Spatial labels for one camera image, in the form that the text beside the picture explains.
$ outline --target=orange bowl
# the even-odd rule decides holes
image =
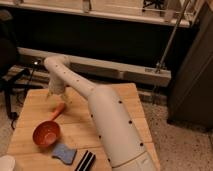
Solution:
[[[48,147],[60,137],[60,127],[54,121],[39,124],[33,132],[33,141],[39,147]]]

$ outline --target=black object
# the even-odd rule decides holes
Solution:
[[[200,15],[200,30],[168,98],[168,123],[186,121],[213,128],[213,12],[207,4]]]
[[[17,119],[18,115],[16,112],[11,112],[11,101],[10,94],[13,94],[14,88],[21,89],[32,89],[32,88],[42,88],[36,85],[25,85],[16,84],[15,82],[21,78],[23,75],[30,75],[29,69],[25,68],[9,80],[3,77],[7,74],[8,70],[19,61],[20,55],[17,50],[17,42],[11,28],[8,24],[11,22],[3,21],[0,19],[0,92],[4,91],[5,103],[7,115],[10,119]]]
[[[143,8],[146,8],[151,5],[155,5],[155,8],[162,10],[162,5],[164,3],[164,0],[144,0],[143,3],[144,3]]]
[[[95,155],[87,150],[75,171],[89,171],[95,159]]]

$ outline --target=orange object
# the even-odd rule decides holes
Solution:
[[[33,132],[33,141],[39,147],[48,147],[60,137],[60,127],[54,122],[65,109],[65,103],[60,103],[53,111],[50,120],[39,124]]]

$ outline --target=metal pole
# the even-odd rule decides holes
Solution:
[[[168,54],[168,52],[169,52],[169,49],[170,49],[170,47],[171,47],[171,44],[172,44],[172,41],[173,41],[174,36],[175,36],[175,34],[176,34],[177,28],[178,28],[179,25],[180,25],[181,19],[182,19],[184,13],[185,13],[186,7],[187,7],[187,5],[188,5],[189,2],[190,2],[190,0],[185,0],[185,1],[184,1],[183,7],[182,7],[181,12],[180,12],[180,14],[179,14],[179,16],[178,16],[178,19],[177,19],[177,22],[176,22],[176,24],[175,24],[175,27],[174,27],[174,29],[173,29],[173,31],[172,31],[172,34],[171,34],[171,36],[170,36],[170,38],[169,38],[169,41],[168,41],[167,46],[166,46],[166,49],[164,50],[163,56],[161,57],[160,62],[157,63],[157,66],[156,66],[156,73],[159,73],[160,70],[162,69],[163,65],[164,65],[164,61],[165,61],[166,56],[167,56],[167,54]]]

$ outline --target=black wall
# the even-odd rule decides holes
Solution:
[[[7,8],[19,46],[155,67],[172,27]],[[175,75],[196,28],[179,28],[166,66]]]

